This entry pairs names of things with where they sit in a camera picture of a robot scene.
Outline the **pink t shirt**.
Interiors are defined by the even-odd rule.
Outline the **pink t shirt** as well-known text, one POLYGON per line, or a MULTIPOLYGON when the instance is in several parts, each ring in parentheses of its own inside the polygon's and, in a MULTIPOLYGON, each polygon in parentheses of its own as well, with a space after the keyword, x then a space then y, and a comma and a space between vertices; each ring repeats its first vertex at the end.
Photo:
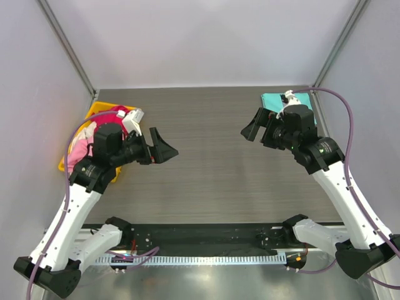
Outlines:
POLYGON ((69 174, 73 172, 74 166, 87 154, 92 156, 92 149, 88 151, 88 145, 93 143, 93 141, 94 137, 91 136, 88 139, 80 139, 75 143, 67 157, 67 170, 69 174))

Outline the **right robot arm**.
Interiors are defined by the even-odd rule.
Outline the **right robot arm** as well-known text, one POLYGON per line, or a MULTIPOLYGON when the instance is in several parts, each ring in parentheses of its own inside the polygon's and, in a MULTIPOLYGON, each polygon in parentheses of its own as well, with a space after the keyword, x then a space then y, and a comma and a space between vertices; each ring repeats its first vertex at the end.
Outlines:
POLYGON ((303 104, 287 106, 281 112, 260 107, 241 135, 253 141, 260 128, 265 128, 262 145, 291 151, 295 161, 323 188, 347 229, 343 234, 298 214, 282 224, 281 237, 285 245, 291 248, 300 243, 315 246, 335 257, 343 272, 353 279, 395 256, 388 242, 398 248, 399 235, 383 225, 365 197, 359 195, 362 208, 369 213, 376 227, 365 217, 353 198, 352 193, 358 187, 345 171, 345 156, 332 138, 318 134, 312 110, 303 104))

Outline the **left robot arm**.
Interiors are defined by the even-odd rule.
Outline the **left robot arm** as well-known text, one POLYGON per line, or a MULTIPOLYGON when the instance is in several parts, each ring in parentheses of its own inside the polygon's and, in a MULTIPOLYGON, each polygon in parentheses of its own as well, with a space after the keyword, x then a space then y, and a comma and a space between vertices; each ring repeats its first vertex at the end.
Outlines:
POLYGON ((29 255, 16 259, 14 270, 37 285, 67 298, 78 286, 84 271, 103 253, 117 247, 127 249, 133 241, 131 223, 110 217, 91 237, 75 246, 74 241, 88 214, 100 200, 116 169, 137 162, 161 164, 179 154, 150 128, 152 146, 137 130, 123 135, 122 127, 106 123, 94 134, 87 154, 66 177, 66 195, 49 229, 29 255))

